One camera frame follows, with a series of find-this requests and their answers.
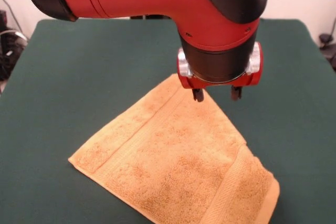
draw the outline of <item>table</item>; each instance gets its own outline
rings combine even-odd
[[[298,20],[261,20],[264,74],[210,95],[281,187],[271,223],[336,223],[336,76]],[[67,158],[176,71],[171,20],[43,20],[0,98],[0,221],[150,223]]]

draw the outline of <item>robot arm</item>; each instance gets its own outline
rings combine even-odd
[[[262,50],[255,42],[267,0],[32,0],[46,15],[68,21],[148,14],[171,17],[182,48],[177,72],[182,86],[201,101],[207,86],[230,84],[234,98],[257,84]]]

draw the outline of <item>green table surface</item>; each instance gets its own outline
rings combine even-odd
[[[278,179],[271,223],[336,223],[336,76],[303,23],[262,20],[260,84],[210,95]],[[150,223],[67,161],[176,71],[171,20],[42,21],[0,98],[0,223]]]

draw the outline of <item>towel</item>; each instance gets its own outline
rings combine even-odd
[[[268,223],[279,184],[205,92],[171,75],[69,161],[156,224]]]

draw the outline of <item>silver metal bracket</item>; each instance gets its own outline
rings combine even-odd
[[[193,76],[193,73],[190,69],[189,63],[187,61],[187,58],[185,57],[185,53],[182,48],[179,49],[177,58],[178,58],[178,68],[180,70],[180,75],[191,78]]]
[[[245,72],[248,75],[259,72],[260,64],[261,64],[260,47],[259,43],[255,42]]]

